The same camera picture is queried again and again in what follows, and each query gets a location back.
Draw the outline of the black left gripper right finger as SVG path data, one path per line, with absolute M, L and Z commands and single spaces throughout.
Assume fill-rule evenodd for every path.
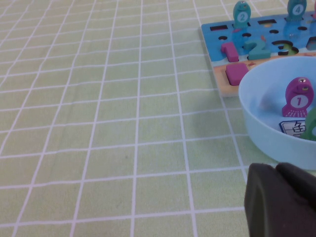
M 316 206 L 316 177 L 288 162 L 281 162 L 276 170 L 287 183 L 306 199 L 311 207 Z

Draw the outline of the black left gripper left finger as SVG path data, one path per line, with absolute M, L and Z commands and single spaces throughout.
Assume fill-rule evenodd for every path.
M 268 164 L 250 165 L 244 209 L 251 237 L 316 235 L 316 207 L 311 207 L 276 167 Z

